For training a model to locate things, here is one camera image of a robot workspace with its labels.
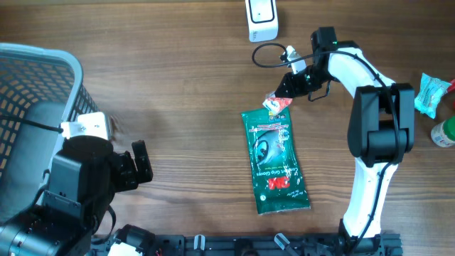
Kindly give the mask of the teal wet wipes pack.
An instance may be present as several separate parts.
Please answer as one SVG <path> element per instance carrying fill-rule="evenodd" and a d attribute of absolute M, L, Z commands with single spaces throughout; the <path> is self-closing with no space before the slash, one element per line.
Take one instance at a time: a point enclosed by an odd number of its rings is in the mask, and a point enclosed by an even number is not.
<path fill-rule="evenodd" d="M 437 106 L 450 86 L 449 82 L 423 73 L 419 93 L 414 99 L 414 108 L 421 114 L 426 114 L 434 119 L 437 115 Z"/>

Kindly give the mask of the green 3M gloves packet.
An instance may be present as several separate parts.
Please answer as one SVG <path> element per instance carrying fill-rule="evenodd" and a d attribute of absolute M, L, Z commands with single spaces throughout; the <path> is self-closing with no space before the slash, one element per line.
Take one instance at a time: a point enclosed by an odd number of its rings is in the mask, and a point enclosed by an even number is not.
<path fill-rule="evenodd" d="M 257 213 L 310 209 L 296 157 L 289 109 L 273 114 L 262 108 L 243 112 L 241 116 Z"/>

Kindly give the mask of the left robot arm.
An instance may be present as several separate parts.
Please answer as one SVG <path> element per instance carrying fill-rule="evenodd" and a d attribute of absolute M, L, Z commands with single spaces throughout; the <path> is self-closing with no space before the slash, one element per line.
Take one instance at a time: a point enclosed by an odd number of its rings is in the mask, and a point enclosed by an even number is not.
<path fill-rule="evenodd" d="M 66 139 L 53 157 L 47 184 L 32 203 L 1 226 L 2 255 L 84 255 L 109 237 L 94 238 L 114 195 L 153 178 L 144 141 L 117 153 L 106 139 Z"/>

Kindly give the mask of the red white small box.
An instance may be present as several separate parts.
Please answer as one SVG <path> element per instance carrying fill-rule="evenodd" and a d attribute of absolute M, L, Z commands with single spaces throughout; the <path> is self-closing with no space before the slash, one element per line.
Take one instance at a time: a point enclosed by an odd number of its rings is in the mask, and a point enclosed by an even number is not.
<path fill-rule="evenodd" d="M 282 112 L 286 107 L 292 103 L 293 99 L 288 97 L 276 97 L 274 92 L 265 96 L 262 105 L 269 110 L 273 115 Z"/>

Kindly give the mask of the red tube with green cap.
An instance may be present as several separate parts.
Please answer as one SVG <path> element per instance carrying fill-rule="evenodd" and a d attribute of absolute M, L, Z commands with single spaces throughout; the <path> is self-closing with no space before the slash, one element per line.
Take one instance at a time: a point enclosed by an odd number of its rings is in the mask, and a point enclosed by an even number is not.
<path fill-rule="evenodd" d="M 450 82 L 450 86 L 447 88 L 446 92 L 449 93 L 449 92 L 452 92 L 455 90 L 455 79 L 453 79 L 451 82 Z"/>

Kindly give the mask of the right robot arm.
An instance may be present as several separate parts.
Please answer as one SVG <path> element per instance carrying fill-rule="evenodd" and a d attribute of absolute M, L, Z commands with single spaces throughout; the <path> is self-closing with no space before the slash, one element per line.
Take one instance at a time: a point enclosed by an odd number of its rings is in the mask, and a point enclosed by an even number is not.
<path fill-rule="evenodd" d="M 311 34 L 312 63 L 288 46 L 280 59 L 291 68 L 277 97 L 311 97 L 323 84 L 339 82 L 353 97 L 348 148 L 355 178 L 334 249 L 338 255 L 385 254 L 380 218 L 393 174 L 414 145 L 414 89 L 385 77 L 353 41 L 340 41 L 332 27 Z"/>

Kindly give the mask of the green lid small jar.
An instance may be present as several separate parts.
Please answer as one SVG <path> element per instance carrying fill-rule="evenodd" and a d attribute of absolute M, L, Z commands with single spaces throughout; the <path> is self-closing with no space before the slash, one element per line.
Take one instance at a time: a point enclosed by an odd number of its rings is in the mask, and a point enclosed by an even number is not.
<path fill-rule="evenodd" d="M 454 120 L 455 117 L 444 120 L 431 130 L 432 141 L 440 147 L 451 147 L 454 145 Z"/>

